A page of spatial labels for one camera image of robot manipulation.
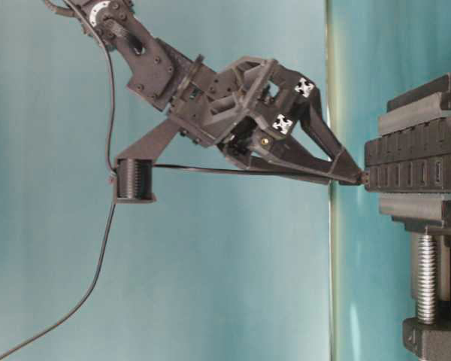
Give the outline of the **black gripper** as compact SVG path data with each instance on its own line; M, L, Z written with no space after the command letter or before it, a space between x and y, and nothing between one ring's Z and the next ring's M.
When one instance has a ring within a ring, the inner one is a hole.
M359 185L362 170L322 118L320 91L276 59L245 56L215 72L198 57L171 99L167 119L202 147L217 147L238 168L289 168ZM328 156L292 135L301 126Z

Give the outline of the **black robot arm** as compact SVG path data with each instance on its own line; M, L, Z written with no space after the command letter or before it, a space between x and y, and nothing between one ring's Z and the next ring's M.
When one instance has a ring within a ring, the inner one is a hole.
M189 59L153 37L131 1L47 2L75 17L105 52L118 51L132 76L129 89L166 120L123 151L116 170L137 160L157 165L175 135L215 147L235 174L275 175L300 181L362 183L363 172L322 117L320 92L303 74L276 59L245 56L222 71Z

